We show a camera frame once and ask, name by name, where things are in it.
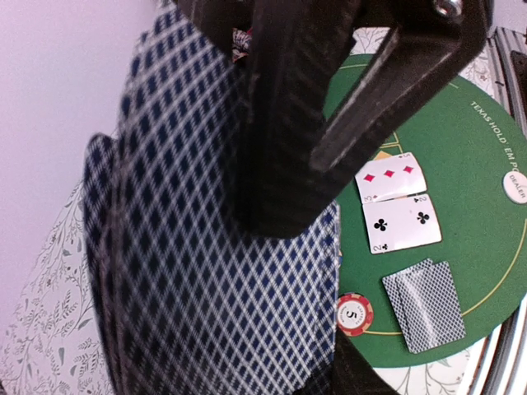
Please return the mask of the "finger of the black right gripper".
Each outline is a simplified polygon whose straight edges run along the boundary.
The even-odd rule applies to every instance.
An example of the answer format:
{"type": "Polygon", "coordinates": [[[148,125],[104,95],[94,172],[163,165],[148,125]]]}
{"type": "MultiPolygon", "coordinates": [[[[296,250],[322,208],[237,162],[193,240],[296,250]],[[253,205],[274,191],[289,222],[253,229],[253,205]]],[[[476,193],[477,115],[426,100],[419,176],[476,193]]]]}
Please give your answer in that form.
{"type": "Polygon", "coordinates": [[[491,1],[180,1],[220,50],[250,29],[236,217],[306,230],[388,136],[483,49],[491,1]]]}

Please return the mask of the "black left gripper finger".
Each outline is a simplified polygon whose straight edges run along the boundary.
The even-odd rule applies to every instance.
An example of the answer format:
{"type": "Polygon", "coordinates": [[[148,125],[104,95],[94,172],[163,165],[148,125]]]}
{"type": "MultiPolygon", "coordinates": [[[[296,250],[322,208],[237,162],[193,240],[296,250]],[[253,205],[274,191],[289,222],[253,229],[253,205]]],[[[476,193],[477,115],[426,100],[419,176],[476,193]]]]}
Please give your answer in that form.
{"type": "Polygon", "coordinates": [[[397,395],[367,363],[363,355],[337,332],[332,359],[324,362],[308,379],[304,394],[384,394],[397,395]]]}

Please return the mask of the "three of diamonds card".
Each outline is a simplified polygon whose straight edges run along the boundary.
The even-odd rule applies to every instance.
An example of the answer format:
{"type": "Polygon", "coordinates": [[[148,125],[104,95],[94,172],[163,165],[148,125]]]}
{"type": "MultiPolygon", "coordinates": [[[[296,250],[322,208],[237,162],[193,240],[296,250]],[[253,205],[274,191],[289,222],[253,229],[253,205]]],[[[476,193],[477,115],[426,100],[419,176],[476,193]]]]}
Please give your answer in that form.
{"type": "Polygon", "coordinates": [[[356,174],[362,204],[406,197],[427,190],[422,168],[411,152],[368,161],[356,174]]]}

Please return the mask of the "two of clubs card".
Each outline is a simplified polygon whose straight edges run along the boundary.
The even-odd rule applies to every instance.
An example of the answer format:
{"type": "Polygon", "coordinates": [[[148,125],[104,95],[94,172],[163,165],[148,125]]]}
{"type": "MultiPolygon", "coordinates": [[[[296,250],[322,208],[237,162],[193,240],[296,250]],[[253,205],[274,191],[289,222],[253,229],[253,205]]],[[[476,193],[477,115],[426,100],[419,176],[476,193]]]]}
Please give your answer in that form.
{"type": "Polygon", "coordinates": [[[362,206],[372,254],[435,244],[441,228],[427,193],[362,206]]]}

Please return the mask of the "blue playing card deck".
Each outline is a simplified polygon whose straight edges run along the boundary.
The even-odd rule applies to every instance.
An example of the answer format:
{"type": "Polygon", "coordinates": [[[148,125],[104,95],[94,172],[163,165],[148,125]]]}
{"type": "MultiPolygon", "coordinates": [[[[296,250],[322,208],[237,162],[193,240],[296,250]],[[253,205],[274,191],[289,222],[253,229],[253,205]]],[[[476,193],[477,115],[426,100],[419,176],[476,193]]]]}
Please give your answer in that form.
{"type": "Polygon", "coordinates": [[[234,216],[231,137],[88,144],[84,235],[117,394],[326,394],[339,209],[299,236],[234,216]]]}

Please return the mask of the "white dealer button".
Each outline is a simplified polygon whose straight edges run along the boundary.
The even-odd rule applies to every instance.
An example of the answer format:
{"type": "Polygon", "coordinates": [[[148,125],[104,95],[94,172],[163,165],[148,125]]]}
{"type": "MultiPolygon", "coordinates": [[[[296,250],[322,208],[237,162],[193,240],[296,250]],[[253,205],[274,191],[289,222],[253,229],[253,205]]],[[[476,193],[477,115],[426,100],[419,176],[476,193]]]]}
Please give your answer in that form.
{"type": "Polygon", "coordinates": [[[515,204],[525,205],[527,203],[527,177],[518,170],[505,174],[502,187],[506,196],[515,204]]]}

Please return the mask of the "card drawn from deck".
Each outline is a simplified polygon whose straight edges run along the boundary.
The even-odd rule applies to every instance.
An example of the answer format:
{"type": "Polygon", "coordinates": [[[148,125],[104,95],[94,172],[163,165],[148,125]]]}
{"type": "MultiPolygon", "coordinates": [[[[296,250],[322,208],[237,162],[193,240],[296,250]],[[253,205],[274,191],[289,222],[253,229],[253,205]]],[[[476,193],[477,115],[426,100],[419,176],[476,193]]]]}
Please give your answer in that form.
{"type": "Polygon", "coordinates": [[[121,104],[115,203],[134,232],[237,230],[241,74],[178,8],[142,39],[121,104]]]}

